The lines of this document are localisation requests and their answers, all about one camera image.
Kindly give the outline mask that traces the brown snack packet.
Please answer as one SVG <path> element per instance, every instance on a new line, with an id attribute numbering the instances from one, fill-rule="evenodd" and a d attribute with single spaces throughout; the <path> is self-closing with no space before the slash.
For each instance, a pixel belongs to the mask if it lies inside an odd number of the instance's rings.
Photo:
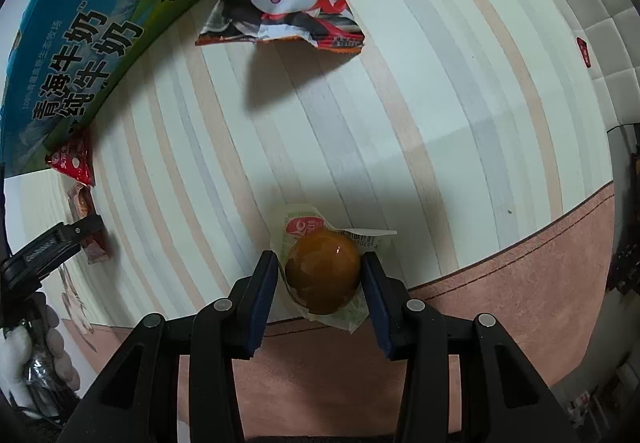
<path id="1" fill-rule="evenodd" d="M 102 218 L 96 213 L 90 188 L 76 183 L 67 191 L 70 213 L 80 223 L 81 247 L 89 264 L 104 262 L 110 257 Z"/>

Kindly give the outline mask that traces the braised egg clear packet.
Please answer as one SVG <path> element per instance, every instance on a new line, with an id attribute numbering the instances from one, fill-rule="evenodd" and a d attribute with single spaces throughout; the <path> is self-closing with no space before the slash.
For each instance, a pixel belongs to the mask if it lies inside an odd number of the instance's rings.
<path id="1" fill-rule="evenodd" d="M 340 229 L 308 203 L 281 204 L 269 215 L 270 248 L 285 289 L 304 319 L 354 333 L 369 316 L 360 257 L 384 255 L 388 229 Z"/>

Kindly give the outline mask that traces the small red snack packet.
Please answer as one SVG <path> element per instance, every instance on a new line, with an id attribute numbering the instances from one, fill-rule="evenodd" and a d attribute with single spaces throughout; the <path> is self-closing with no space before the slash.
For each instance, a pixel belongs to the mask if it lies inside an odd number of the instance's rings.
<path id="1" fill-rule="evenodd" d="M 66 144 L 44 157 L 46 165 L 85 186 L 96 185 L 89 130 L 73 136 Z"/>

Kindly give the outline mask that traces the blue green milk carton box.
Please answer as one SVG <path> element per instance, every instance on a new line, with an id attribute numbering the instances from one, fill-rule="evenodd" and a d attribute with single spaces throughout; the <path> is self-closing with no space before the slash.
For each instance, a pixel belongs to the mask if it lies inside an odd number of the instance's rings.
<path id="1" fill-rule="evenodd" d="M 1 107 L 6 176 L 47 168 L 73 138 L 123 143 L 143 161 L 245 183 L 254 131 L 246 78 L 227 50 L 196 45 L 218 0 L 35 0 L 10 55 Z"/>

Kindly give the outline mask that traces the striped cat print tablecloth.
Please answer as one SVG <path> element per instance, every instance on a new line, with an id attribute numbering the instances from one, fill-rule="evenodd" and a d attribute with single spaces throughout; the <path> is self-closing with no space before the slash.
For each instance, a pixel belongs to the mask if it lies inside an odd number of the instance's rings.
<path id="1" fill-rule="evenodd" d="M 355 56 L 303 42 L 200 47 L 199 0 L 91 127 L 112 248 L 46 284 L 83 385 L 142 316 L 228 293 L 310 204 L 388 229 L 386 270 L 446 314 L 489 312 L 557 383 L 604 296 L 611 101 L 566 0 L 347 0 Z"/>

